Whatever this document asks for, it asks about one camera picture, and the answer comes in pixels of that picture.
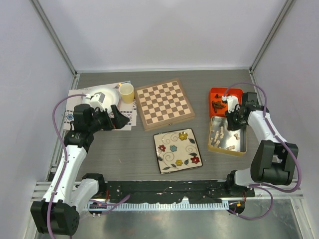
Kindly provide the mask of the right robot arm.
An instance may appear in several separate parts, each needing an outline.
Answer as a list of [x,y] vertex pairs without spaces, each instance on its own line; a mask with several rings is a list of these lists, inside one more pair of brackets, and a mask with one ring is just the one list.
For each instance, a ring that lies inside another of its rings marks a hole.
[[223,96],[222,101],[227,104],[227,129],[236,131],[248,125],[259,142],[251,166],[227,175],[226,193],[235,197],[249,186],[262,185],[281,191],[280,186],[290,185],[294,174],[300,173],[296,163],[299,149],[280,135],[266,105],[259,104],[254,92],[244,93],[242,101],[231,95]]

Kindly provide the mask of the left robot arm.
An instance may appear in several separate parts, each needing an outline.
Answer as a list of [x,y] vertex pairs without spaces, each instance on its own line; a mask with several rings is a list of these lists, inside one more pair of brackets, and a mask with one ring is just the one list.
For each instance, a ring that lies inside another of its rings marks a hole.
[[74,108],[71,129],[63,140],[63,153],[59,166],[47,192],[41,201],[34,201],[30,212],[38,232],[72,236],[78,229],[80,213],[89,200],[102,198],[106,193],[103,175],[86,174],[78,188],[74,189],[75,179],[82,162],[94,140],[94,133],[101,130],[122,129],[129,118],[120,113],[116,105],[107,110],[80,104]]

